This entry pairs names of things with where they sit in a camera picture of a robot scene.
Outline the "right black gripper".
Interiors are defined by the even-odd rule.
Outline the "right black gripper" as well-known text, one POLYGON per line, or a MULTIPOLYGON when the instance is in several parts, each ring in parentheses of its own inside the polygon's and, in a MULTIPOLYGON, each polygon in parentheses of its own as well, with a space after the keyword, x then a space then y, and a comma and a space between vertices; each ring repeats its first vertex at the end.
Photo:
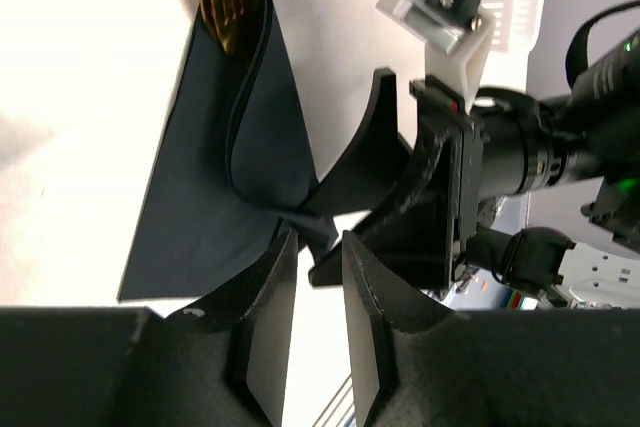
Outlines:
MULTIPOLYGON (((419 110, 414 152, 428 184, 410 205, 392 212, 378 207, 344 231, 309 271, 310 284, 343 284, 342 248, 350 237, 418 289, 444 290, 469 266, 524 292, 559 284, 568 237, 550 228, 502 234, 480 219, 483 204, 551 186, 566 170, 570 151, 552 134, 538 102, 489 87, 481 93, 495 106, 465 113, 460 96, 433 76, 412 82, 410 92, 419 110)), ((396 74, 378 68, 355 134, 302 209, 322 217, 372 210, 409 157, 398 130, 396 74)))

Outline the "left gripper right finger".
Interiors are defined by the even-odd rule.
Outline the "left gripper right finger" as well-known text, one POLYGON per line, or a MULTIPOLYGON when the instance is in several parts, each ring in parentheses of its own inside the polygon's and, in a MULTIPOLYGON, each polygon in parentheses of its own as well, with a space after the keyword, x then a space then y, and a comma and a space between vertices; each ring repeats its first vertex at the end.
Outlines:
POLYGON ((353 233, 342 277, 361 426, 635 426, 635 310, 452 310, 353 233))

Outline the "dark navy paper napkin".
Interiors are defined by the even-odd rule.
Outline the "dark navy paper napkin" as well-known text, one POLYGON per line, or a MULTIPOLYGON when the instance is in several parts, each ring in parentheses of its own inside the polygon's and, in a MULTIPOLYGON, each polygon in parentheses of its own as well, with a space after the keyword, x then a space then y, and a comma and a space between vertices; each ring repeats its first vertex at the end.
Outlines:
POLYGON ((194 20, 118 297, 198 297, 295 230, 315 256, 333 219, 309 211, 317 190, 307 129, 273 0, 261 0, 258 42, 243 62, 194 20))

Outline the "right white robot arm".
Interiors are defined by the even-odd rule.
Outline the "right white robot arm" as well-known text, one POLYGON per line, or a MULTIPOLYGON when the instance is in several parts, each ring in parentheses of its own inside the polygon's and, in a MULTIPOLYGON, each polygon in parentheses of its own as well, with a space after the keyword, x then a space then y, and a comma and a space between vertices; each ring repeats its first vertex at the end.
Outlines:
POLYGON ((418 138, 392 190, 354 228, 388 268, 411 285, 444 289, 457 270, 489 271, 549 307, 639 302, 625 274, 600 267, 574 272, 566 235, 529 227, 507 235, 485 226, 492 201, 600 178, 581 209, 615 243, 639 247, 639 37, 630 34, 598 61, 587 58, 592 23, 574 35, 565 58, 570 93, 539 101, 484 87, 487 107, 465 112, 434 76, 413 81, 418 138))

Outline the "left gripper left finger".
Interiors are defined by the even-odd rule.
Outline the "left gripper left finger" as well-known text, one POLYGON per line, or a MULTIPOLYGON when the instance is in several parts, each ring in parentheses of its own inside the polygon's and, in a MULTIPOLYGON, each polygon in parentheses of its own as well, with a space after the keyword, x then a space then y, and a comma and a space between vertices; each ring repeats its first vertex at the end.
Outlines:
POLYGON ((5 426, 278 426, 298 238, 161 317, 148 308, 5 308, 5 426))

